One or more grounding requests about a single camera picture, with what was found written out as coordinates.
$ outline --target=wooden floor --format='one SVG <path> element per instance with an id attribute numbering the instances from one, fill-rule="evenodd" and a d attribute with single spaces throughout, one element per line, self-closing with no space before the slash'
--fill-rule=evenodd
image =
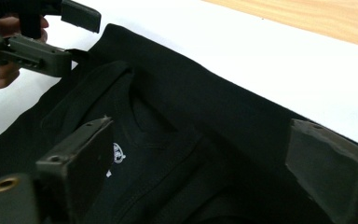
<path id="1" fill-rule="evenodd" d="M 358 45 L 358 0 L 204 0 Z"/>

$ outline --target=human hand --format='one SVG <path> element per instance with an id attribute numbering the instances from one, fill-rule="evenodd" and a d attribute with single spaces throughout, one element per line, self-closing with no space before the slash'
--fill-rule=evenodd
<path id="1" fill-rule="evenodd" d="M 48 28 L 48 21 L 43 17 L 40 17 L 40 27 L 42 28 L 42 37 L 39 40 L 46 42 L 48 33 L 45 28 Z M 2 37 L 10 37 L 20 32 L 20 21 L 15 15 L 7 15 L 0 19 L 0 35 Z M 14 63 L 0 66 L 0 89 L 10 85 L 19 76 L 19 69 L 19 66 Z"/>

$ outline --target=white logo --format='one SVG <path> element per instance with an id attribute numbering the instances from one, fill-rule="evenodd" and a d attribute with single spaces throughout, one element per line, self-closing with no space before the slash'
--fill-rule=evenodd
<path id="1" fill-rule="evenodd" d="M 113 159 L 115 163 L 121 163 L 124 159 L 126 159 L 126 155 L 124 155 L 123 150 L 121 150 L 121 147 L 117 143 L 113 144 L 113 152 Z"/>

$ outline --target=white table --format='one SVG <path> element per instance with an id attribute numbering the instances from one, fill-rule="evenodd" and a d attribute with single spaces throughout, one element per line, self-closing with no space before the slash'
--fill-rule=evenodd
<path id="1" fill-rule="evenodd" d="M 102 31 L 122 25 L 358 142 L 357 45 L 196 0 L 77 2 L 102 13 Z M 48 20 L 48 43 L 64 49 L 89 49 L 102 34 Z M 0 133 L 57 81 L 21 70 L 0 90 Z"/>

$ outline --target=clothing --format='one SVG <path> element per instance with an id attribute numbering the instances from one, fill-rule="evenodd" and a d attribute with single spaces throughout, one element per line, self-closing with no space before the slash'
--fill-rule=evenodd
<path id="1" fill-rule="evenodd" d="M 108 116 L 120 162 L 86 223 L 331 223 L 285 167 L 299 115 L 113 24 L 89 55 L 0 135 L 0 176 Z"/>

